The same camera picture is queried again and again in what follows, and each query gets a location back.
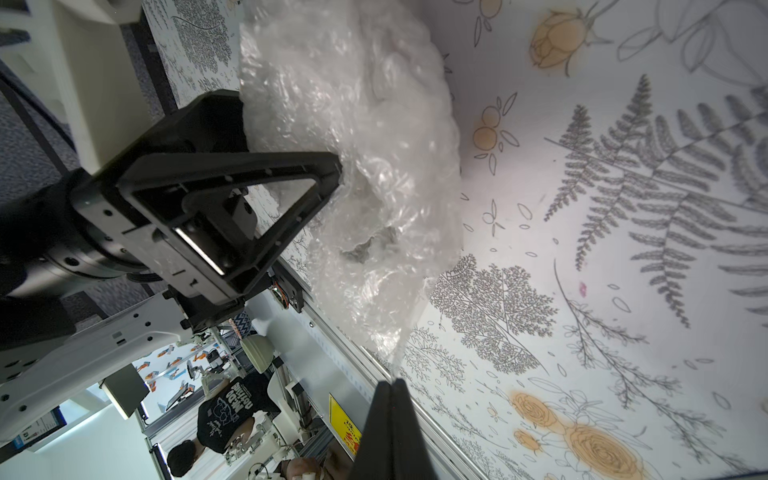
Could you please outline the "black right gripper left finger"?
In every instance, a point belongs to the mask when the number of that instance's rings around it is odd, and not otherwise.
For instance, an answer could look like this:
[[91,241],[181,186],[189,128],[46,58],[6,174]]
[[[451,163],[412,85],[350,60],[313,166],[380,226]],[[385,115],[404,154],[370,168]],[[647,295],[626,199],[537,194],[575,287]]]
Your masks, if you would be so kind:
[[350,480],[387,480],[393,475],[392,384],[378,383],[361,436]]

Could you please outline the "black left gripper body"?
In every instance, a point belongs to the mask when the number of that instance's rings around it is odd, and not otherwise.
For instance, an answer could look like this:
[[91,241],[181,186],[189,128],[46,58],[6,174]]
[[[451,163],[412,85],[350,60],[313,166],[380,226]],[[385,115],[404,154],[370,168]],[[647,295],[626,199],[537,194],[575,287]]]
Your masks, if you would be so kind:
[[[22,323],[65,322],[66,296],[103,279],[143,272],[167,283],[191,324],[211,323],[271,283],[270,269],[246,294],[184,294],[135,254],[129,237],[150,223],[119,192],[117,183],[141,157],[165,153],[254,152],[247,145],[243,104],[234,91],[201,95],[151,127],[101,171],[68,173],[58,183],[1,210],[1,318]],[[245,201],[248,187],[224,203],[248,234],[261,236]]]

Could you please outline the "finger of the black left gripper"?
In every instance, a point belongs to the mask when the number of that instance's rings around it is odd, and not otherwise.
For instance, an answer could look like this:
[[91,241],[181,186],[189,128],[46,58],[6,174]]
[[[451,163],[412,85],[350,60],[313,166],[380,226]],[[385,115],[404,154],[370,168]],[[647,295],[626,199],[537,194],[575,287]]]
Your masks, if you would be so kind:
[[[117,183],[150,223],[129,237],[135,254],[184,294],[246,294],[329,202],[342,174],[329,152],[165,153],[138,159]],[[261,236],[224,203],[236,189],[311,181]]]

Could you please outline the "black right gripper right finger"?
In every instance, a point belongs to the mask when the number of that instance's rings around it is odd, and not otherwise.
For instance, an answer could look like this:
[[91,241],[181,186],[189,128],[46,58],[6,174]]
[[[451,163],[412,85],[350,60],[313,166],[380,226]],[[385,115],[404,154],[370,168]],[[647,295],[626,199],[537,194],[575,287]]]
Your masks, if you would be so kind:
[[397,379],[391,393],[392,470],[397,480],[436,480],[406,382]]

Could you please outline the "clear bubble wrap sheet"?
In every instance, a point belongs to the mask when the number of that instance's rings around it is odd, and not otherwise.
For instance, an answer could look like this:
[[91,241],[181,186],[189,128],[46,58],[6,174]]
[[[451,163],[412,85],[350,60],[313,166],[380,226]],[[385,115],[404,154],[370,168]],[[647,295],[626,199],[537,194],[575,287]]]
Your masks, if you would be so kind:
[[330,152],[338,189],[308,226],[319,309],[402,356],[462,245],[459,132],[415,1],[248,1],[240,96],[258,152]]

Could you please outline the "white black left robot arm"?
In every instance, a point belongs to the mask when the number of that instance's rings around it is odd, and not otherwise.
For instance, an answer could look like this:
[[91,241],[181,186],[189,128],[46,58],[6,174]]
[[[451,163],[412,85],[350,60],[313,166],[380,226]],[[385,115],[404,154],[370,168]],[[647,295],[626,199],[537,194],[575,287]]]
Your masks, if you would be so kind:
[[[80,166],[1,209],[1,440],[172,338],[240,313],[272,286],[300,283],[282,252],[337,190],[330,152],[255,152],[237,92],[203,94],[153,122],[121,34],[137,1],[14,1],[47,64]],[[77,329],[65,299],[146,276],[169,314]]]

